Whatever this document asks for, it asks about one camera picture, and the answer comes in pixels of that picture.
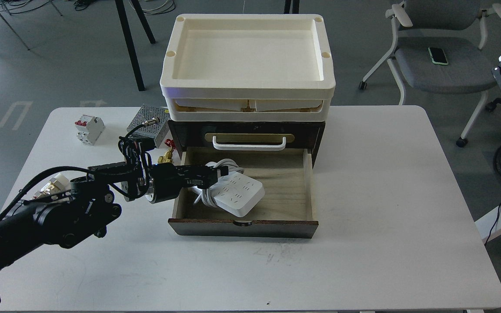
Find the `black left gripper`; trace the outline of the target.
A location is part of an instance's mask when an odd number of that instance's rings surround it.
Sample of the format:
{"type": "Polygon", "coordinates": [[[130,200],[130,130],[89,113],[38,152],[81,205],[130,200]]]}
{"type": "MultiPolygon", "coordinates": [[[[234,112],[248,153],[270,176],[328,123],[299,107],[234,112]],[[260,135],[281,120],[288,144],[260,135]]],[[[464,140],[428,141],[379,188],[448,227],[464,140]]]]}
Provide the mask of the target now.
{"type": "Polygon", "coordinates": [[[146,198],[151,204],[172,200],[179,196],[183,188],[209,188],[228,174],[228,167],[156,164],[150,167],[151,187],[146,198]]]}

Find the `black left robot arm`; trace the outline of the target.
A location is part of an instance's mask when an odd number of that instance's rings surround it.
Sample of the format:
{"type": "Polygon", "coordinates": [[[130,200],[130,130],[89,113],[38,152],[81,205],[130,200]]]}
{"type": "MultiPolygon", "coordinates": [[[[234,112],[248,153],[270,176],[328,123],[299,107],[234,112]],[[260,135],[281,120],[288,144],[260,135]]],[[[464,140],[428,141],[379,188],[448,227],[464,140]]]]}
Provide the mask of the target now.
{"type": "Polygon", "coordinates": [[[127,201],[151,195],[150,201],[158,203],[177,198],[183,188],[206,190],[229,173],[228,166],[152,164],[149,151],[156,148],[154,140],[133,138],[133,133],[119,137],[123,162],[87,169],[49,168],[19,191],[0,212],[0,271],[43,244],[72,248],[91,235],[105,236],[106,226],[122,212],[114,201],[114,191],[127,201]],[[69,171],[83,173],[71,180],[69,190],[24,200],[26,192],[45,178],[69,171]]]}

